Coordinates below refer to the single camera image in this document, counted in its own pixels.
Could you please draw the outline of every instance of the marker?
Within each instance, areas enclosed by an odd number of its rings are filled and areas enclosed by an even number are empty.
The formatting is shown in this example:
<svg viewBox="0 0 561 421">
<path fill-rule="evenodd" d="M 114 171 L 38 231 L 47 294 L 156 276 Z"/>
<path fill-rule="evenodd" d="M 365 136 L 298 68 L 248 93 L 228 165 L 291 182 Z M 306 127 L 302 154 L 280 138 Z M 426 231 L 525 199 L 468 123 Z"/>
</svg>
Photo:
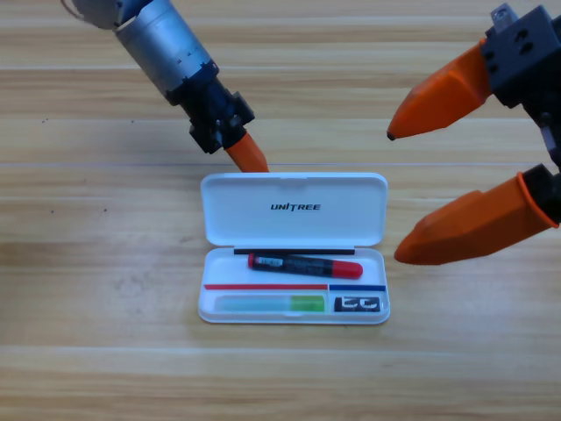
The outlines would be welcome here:
<svg viewBox="0 0 561 421">
<path fill-rule="evenodd" d="M 216 311 L 312 311 L 324 312 L 323 296 L 220 296 Z"/>
<path fill-rule="evenodd" d="M 315 259 L 300 256 L 279 256 L 275 254 L 250 253 L 249 268 L 267 272 L 326 276 L 329 278 L 358 279 L 362 276 L 362 266 L 352 261 Z"/>
</svg>

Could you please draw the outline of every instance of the red marker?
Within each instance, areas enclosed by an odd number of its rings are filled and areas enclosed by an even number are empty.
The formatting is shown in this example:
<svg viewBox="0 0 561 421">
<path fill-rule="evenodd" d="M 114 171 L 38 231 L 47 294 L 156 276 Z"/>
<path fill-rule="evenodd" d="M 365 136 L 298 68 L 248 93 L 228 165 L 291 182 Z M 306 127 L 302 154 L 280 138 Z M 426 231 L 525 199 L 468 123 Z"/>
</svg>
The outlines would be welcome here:
<svg viewBox="0 0 561 421">
<path fill-rule="evenodd" d="M 362 266 L 353 261 L 314 259 L 300 256 L 250 253 L 248 265 L 251 269 L 287 274 L 326 276 L 329 278 L 358 279 Z"/>
</svg>

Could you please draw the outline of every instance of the case lid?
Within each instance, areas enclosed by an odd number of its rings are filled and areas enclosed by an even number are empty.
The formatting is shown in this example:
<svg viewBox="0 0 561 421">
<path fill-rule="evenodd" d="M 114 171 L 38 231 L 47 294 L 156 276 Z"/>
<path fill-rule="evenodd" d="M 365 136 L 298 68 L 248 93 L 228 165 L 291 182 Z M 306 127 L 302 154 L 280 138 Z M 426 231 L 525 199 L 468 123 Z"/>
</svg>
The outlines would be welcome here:
<svg viewBox="0 0 561 421">
<path fill-rule="evenodd" d="M 242 173 L 202 181 L 217 246 L 352 248 L 381 242 L 387 181 L 373 173 Z"/>
</svg>

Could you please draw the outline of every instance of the silver metal cylinder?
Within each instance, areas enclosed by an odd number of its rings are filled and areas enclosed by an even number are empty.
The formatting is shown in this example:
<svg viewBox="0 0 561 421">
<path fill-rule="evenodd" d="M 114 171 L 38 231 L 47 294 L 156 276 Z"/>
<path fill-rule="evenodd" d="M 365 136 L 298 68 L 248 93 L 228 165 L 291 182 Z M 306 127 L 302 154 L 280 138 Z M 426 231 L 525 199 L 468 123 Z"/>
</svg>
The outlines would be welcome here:
<svg viewBox="0 0 561 421">
<path fill-rule="evenodd" d="M 116 35 L 163 96 L 212 61 L 169 0 L 153 0 Z"/>
</svg>

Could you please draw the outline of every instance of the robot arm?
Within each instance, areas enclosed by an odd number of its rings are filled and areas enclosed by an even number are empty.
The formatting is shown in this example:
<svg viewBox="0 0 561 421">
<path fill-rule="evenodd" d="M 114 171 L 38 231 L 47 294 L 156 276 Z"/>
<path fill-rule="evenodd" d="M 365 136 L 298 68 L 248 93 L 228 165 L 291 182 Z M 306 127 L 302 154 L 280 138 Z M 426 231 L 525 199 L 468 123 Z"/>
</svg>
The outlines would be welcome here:
<svg viewBox="0 0 561 421">
<path fill-rule="evenodd" d="M 218 80 L 218 66 L 170 0 L 73 3 L 82 20 L 112 30 L 166 100 L 185 110 L 190 134 L 205 153 L 223 147 L 242 171 L 268 171 L 245 129 L 254 120 L 252 110 Z"/>
<path fill-rule="evenodd" d="M 503 4 L 478 45 L 411 90 L 388 128 L 391 140 L 448 127 L 495 95 L 521 105 L 561 169 L 561 17 L 543 6 L 518 18 Z M 423 218 L 395 258 L 440 265 L 487 256 L 561 223 L 561 173 L 544 165 L 485 193 L 473 191 Z"/>
</svg>

